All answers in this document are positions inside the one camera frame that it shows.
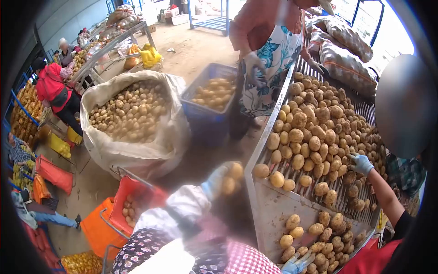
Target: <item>blue floral apron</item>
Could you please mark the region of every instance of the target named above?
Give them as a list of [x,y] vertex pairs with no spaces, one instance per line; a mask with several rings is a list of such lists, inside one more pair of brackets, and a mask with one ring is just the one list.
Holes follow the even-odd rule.
[[270,116],[278,99],[286,73],[297,59],[303,45],[304,13],[301,20],[301,33],[294,34],[284,26],[284,18],[289,10],[288,0],[280,1],[276,25],[268,41],[254,52],[265,64],[267,85],[256,87],[247,79],[245,61],[242,60],[244,86],[239,105],[240,111],[251,117]]

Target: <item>blue pants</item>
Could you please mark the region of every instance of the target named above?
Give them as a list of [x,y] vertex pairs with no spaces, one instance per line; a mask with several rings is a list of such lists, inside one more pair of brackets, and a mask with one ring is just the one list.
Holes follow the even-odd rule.
[[58,224],[58,225],[65,225],[65,226],[69,226],[72,228],[76,228],[76,221],[75,220],[61,216],[57,212],[55,212],[55,215],[35,212],[35,220],[41,221],[41,222],[51,222],[51,223]]

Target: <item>black shoe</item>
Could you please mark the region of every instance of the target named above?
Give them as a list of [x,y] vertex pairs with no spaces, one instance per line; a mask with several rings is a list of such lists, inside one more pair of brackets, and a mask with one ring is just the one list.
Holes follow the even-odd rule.
[[76,229],[80,230],[81,229],[81,226],[80,226],[80,224],[81,224],[81,216],[79,214],[76,217],[75,221],[76,221]]

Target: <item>gloved hand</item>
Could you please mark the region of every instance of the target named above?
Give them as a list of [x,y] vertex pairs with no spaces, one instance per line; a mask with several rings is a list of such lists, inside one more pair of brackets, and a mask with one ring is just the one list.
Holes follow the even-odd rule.
[[317,61],[313,60],[313,58],[310,58],[309,60],[307,60],[307,63],[309,64],[309,66],[314,70],[317,71],[321,74],[324,74],[324,72],[322,71],[322,69],[319,66],[322,66],[320,63],[318,63]]
[[355,172],[359,172],[365,176],[368,176],[368,173],[370,173],[371,169],[374,168],[368,157],[365,155],[352,152],[347,156],[356,163],[356,165],[353,165],[352,167],[352,170]]
[[220,167],[213,171],[206,182],[201,184],[202,191],[210,202],[220,196],[223,178],[228,173],[228,170],[230,170],[233,163],[233,161],[223,163]]
[[295,252],[295,254],[281,268],[281,272],[283,274],[298,274],[315,260],[315,253],[312,254],[311,250],[307,251],[307,253],[298,260],[299,256],[300,253]]
[[[257,87],[263,87],[267,84],[266,80],[266,69],[265,65],[261,61],[260,58],[258,58],[257,54],[254,51],[251,51],[248,53],[245,57],[245,66],[246,66],[246,73],[247,78],[250,80],[250,82]],[[257,71],[260,70],[262,72],[262,76],[257,76]]]

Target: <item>gray wall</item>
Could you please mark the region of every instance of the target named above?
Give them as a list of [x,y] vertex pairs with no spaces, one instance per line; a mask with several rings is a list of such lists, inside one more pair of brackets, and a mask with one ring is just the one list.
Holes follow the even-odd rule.
[[105,0],[51,0],[36,20],[44,50],[57,50],[62,37],[76,42],[81,29],[91,28],[107,13]]

